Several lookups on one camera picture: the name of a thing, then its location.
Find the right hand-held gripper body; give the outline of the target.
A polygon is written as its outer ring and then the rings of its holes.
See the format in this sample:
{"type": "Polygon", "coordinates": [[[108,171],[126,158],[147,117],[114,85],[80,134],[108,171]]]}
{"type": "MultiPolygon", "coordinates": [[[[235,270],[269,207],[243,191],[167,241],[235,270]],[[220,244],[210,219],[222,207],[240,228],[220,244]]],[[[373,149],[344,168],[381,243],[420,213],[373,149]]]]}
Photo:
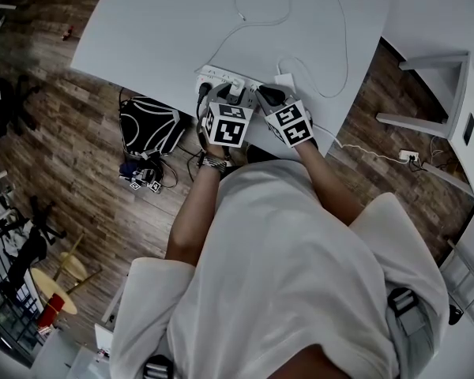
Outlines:
{"type": "Polygon", "coordinates": [[[310,120],[301,100],[265,116],[265,122],[274,135],[289,148],[314,138],[310,120]]]}

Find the white side table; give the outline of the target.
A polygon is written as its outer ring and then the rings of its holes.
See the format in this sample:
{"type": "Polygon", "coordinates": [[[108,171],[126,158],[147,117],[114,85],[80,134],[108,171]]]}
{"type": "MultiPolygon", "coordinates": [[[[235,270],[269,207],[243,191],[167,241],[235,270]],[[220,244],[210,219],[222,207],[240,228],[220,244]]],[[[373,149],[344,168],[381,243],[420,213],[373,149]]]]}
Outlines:
{"type": "Polygon", "coordinates": [[[451,177],[445,171],[430,164],[425,168],[433,174],[464,190],[474,198],[474,130],[469,145],[463,140],[463,132],[468,115],[474,117],[474,54],[470,52],[449,54],[442,56],[427,56],[410,58],[401,62],[402,70],[459,68],[460,73],[457,87],[454,92],[453,102],[450,107],[446,122],[431,122],[428,120],[401,116],[397,114],[379,113],[376,119],[384,124],[398,126],[416,132],[427,133],[433,137],[447,140],[457,156],[465,173],[467,182],[463,183],[451,177]]]}

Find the white power strip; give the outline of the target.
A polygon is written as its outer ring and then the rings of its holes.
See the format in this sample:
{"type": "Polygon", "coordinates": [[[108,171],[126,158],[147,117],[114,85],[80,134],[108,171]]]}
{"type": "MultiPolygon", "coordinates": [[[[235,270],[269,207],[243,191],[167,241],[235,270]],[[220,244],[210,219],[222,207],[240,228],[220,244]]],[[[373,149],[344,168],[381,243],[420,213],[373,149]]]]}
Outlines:
{"type": "MultiPolygon", "coordinates": [[[[210,83],[211,87],[214,88],[219,84],[230,84],[230,82],[234,78],[242,78],[245,81],[245,88],[248,88],[250,93],[252,94],[254,98],[254,106],[251,108],[254,110],[255,113],[258,113],[260,109],[260,105],[258,104],[258,100],[256,97],[256,90],[258,89],[259,86],[262,85],[260,81],[256,81],[255,79],[233,73],[229,70],[221,69],[215,66],[211,65],[205,65],[203,66],[200,70],[196,71],[197,74],[197,81],[196,81],[196,86],[195,86],[195,92],[198,92],[198,89],[200,85],[204,82],[210,83]]],[[[205,110],[208,105],[208,95],[204,98],[202,101],[201,107],[200,107],[200,118],[201,116],[205,113],[205,110]]]]}

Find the person's black trouser leg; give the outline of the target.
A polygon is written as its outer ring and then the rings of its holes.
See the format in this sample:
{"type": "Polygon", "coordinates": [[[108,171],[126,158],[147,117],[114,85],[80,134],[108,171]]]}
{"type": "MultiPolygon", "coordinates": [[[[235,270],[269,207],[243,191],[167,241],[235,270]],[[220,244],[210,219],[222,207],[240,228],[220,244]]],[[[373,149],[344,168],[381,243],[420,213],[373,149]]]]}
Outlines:
{"type": "Polygon", "coordinates": [[[278,157],[252,144],[249,144],[246,147],[245,157],[248,164],[264,163],[279,159],[278,157]]]}

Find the small yellow round stool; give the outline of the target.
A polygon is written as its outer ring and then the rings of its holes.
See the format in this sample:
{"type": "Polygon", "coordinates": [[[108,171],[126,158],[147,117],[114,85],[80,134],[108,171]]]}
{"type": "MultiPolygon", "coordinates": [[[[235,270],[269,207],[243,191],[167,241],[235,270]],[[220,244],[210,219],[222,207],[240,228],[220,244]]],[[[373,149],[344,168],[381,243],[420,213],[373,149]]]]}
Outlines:
{"type": "Polygon", "coordinates": [[[86,267],[74,255],[69,255],[68,252],[61,252],[59,256],[62,270],[67,272],[77,281],[83,281],[89,277],[86,267]]]}

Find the white shirt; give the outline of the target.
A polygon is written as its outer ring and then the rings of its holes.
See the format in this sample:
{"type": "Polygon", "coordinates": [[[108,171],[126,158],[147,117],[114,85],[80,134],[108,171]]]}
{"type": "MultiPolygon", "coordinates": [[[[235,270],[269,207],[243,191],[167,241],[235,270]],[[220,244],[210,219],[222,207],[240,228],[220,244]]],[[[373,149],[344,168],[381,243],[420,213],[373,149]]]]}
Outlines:
{"type": "Polygon", "coordinates": [[[346,226],[304,166],[255,163],[220,182],[197,266],[133,261],[110,375],[143,379],[163,354],[175,379],[267,379],[318,346],[353,379],[416,379],[449,315],[438,266],[395,195],[346,226]]]}

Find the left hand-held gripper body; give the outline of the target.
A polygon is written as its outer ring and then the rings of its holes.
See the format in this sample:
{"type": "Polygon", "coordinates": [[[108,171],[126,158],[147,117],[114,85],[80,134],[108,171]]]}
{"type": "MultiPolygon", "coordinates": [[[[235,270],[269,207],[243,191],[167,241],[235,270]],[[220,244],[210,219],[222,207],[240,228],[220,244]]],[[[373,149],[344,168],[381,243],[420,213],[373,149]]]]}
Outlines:
{"type": "Polygon", "coordinates": [[[210,144],[240,148],[254,110],[227,103],[211,102],[201,120],[201,128],[210,144]]]}

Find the white drawer cabinet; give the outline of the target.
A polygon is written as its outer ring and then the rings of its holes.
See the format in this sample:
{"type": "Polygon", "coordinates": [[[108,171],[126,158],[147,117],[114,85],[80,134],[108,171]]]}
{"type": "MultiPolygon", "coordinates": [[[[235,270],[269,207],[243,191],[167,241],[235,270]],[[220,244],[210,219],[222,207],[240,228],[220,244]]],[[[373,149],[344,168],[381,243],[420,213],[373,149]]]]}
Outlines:
{"type": "Polygon", "coordinates": [[[450,304],[463,311],[474,330],[474,265],[465,256],[465,252],[457,248],[451,239],[447,241],[451,248],[440,267],[446,283],[450,304]]]}

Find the person's left forearm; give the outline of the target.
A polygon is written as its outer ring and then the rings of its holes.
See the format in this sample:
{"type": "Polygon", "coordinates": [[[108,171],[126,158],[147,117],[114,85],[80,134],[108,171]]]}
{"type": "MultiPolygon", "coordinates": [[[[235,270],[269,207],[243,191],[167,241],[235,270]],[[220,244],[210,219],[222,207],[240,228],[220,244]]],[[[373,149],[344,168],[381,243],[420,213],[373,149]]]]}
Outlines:
{"type": "Polygon", "coordinates": [[[167,260],[197,266],[216,211],[220,172],[202,166],[182,204],[167,241],[167,260]]]}

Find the person's right forearm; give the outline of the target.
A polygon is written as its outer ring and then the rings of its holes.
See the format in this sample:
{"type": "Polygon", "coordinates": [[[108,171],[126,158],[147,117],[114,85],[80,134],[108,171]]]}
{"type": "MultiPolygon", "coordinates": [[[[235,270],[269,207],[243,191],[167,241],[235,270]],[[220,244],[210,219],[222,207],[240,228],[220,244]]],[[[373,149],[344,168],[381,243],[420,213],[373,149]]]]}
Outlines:
{"type": "Polygon", "coordinates": [[[295,146],[321,205],[346,226],[363,211],[357,197],[335,175],[333,169],[311,141],[295,146]]]}

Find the black backpack with white lines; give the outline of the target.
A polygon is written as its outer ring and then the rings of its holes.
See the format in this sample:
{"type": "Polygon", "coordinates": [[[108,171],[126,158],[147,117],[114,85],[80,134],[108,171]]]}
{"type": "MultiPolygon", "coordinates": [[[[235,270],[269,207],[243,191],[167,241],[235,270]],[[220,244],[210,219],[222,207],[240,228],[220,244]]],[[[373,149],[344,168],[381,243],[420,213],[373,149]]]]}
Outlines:
{"type": "Polygon", "coordinates": [[[186,130],[187,120],[176,109],[146,96],[119,102],[123,147],[132,156],[171,153],[186,130]]]}

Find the black office chair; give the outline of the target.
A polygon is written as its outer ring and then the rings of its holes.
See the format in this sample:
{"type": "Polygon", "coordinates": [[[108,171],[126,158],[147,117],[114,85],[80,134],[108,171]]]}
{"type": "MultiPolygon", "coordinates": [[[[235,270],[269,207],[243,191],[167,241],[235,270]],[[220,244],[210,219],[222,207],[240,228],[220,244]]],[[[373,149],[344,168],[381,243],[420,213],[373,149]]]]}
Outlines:
{"type": "Polygon", "coordinates": [[[8,125],[11,124],[16,135],[22,134],[19,121],[32,131],[36,130],[37,124],[35,119],[25,110],[24,102],[27,98],[40,91],[39,85],[34,85],[26,90],[23,84],[28,82],[28,76],[20,75],[17,80],[16,87],[4,78],[0,77],[0,139],[8,132],[8,125]]]}
{"type": "Polygon", "coordinates": [[[32,228],[28,239],[19,249],[17,256],[7,272],[7,279],[0,283],[0,291],[7,297],[15,299],[17,292],[24,283],[24,275],[35,261],[42,261],[47,256],[47,245],[53,245],[57,238],[66,237],[65,231],[56,231],[47,225],[48,216],[55,203],[51,201],[46,208],[41,209],[38,197],[30,197],[32,207],[32,228]]]}

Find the large yellow round stool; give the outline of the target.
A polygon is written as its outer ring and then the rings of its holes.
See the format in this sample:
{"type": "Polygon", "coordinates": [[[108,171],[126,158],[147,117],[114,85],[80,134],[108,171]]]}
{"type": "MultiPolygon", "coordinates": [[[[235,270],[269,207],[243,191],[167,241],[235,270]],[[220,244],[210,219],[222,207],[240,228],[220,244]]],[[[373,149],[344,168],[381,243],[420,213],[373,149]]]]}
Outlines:
{"type": "Polygon", "coordinates": [[[51,298],[57,294],[64,302],[62,310],[71,315],[77,314],[77,307],[72,298],[56,281],[38,268],[31,268],[30,274],[35,285],[46,297],[51,298]]]}

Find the spare hand-held gripper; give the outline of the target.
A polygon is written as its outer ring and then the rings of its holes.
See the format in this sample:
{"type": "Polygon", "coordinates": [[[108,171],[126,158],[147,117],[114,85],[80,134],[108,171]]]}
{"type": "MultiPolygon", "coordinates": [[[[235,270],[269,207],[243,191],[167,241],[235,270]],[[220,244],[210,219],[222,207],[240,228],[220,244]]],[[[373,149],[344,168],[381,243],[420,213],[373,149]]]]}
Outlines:
{"type": "Polygon", "coordinates": [[[120,165],[119,177],[127,180],[134,190],[145,187],[154,193],[159,193],[164,172],[158,163],[147,160],[128,161],[120,165]]]}

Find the red bucket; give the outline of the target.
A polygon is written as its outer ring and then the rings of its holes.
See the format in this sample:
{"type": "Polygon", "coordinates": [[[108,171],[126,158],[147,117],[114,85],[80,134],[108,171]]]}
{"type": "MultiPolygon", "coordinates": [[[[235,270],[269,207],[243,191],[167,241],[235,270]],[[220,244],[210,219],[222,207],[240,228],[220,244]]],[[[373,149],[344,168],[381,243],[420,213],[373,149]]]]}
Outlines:
{"type": "Polygon", "coordinates": [[[44,329],[51,326],[64,305],[64,299],[57,293],[54,293],[46,303],[43,312],[37,319],[37,328],[44,329]]]}

